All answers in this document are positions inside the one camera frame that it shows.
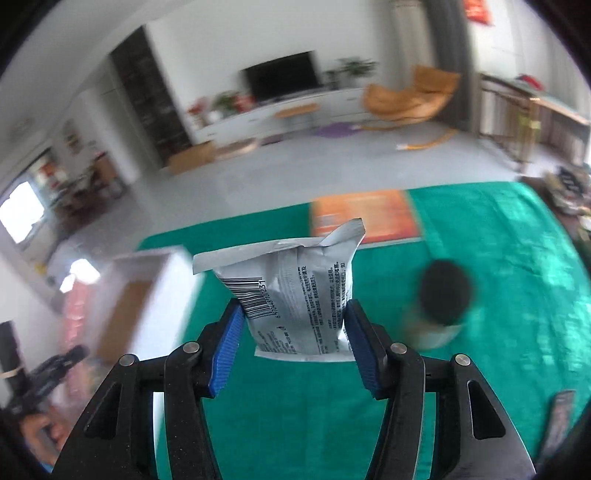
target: potted plant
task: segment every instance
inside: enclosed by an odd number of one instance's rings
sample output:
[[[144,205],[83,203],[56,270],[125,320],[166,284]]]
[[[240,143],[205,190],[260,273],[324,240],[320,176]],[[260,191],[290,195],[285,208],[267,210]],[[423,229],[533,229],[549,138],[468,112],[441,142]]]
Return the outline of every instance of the potted plant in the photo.
[[[219,110],[224,116],[231,116],[238,113],[236,108],[236,96],[238,92],[234,90],[228,90],[220,93],[213,101],[212,108]]]
[[[340,71],[349,79],[351,87],[359,86],[358,79],[361,77],[371,77],[378,66],[377,61],[362,60],[359,57],[350,57],[339,59],[341,64]]]
[[[207,99],[205,97],[201,97],[187,110],[187,113],[191,115],[191,117],[193,118],[193,122],[195,123],[195,126],[197,126],[198,128],[203,128],[207,126],[207,121],[205,118],[206,109]]]

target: orange box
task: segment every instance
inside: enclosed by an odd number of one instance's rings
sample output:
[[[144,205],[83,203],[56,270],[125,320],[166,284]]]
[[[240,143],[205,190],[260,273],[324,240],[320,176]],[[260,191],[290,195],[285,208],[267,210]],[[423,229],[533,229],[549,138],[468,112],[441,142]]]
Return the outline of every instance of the orange box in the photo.
[[[321,197],[311,206],[312,235],[326,236],[353,218],[362,218],[362,244],[402,243],[421,239],[417,216],[407,192],[381,190]]]

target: green tablecloth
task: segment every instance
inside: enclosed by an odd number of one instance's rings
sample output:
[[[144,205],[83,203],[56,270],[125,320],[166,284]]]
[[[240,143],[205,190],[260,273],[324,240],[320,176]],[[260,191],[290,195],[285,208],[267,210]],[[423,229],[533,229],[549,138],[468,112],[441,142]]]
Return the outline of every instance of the green tablecloth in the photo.
[[[353,290],[368,317],[396,338],[421,270],[452,258],[470,272],[477,302],[462,333],[430,356],[468,354],[534,455],[549,399],[577,390],[575,415],[591,395],[591,290],[569,238],[529,187],[481,183],[410,191],[424,242],[358,251]],[[191,254],[309,234],[309,207],[254,213],[146,239],[141,249],[184,245]],[[211,274],[185,341],[218,320],[230,298]],[[245,329],[227,387],[205,409],[226,480],[346,480],[365,477],[384,402],[363,389],[353,363],[298,364],[253,356]],[[417,479],[430,471],[434,394],[427,394]],[[165,441],[160,478],[169,478]]]

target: wooden stool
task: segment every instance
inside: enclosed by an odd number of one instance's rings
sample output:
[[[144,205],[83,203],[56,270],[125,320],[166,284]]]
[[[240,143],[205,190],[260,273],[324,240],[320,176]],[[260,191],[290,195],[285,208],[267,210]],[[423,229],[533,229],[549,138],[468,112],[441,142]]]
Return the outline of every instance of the wooden stool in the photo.
[[[275,113],[275,118],[285,119],[287,124],[287,133],[291,133],[291,121],[293,118],[300,115],[308,115],[308,118],[310,118],[310,125],[312,126],[312,128],[314,128],[316,126],[314,113],[316,113],[318,110],[320,110],[320,105],[318,105],[318,103],[307,103],[305,105],[279,110]]]

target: light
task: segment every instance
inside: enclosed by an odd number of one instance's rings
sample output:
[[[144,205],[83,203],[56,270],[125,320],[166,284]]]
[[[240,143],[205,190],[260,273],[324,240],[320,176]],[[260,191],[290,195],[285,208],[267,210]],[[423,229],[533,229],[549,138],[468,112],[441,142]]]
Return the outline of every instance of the light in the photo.
[[[96,283],[100,278],[98,270],[85,258],[80,258],[73,262],[70,267],[70,273],[73,274],[77,280],[86,283],[87,285],[90,283]]]
[[[16,243],[21,243],[43,218],[45,209],[29,182],[17,186],[0,206],[0,222]]]
[[[64,278],[64,281],[61,282],[60,285],[60,292],[68,293],[71,289],[73,289],[74,280],[76,280],[76,276],[73,273],[69,274],[66,278]]]

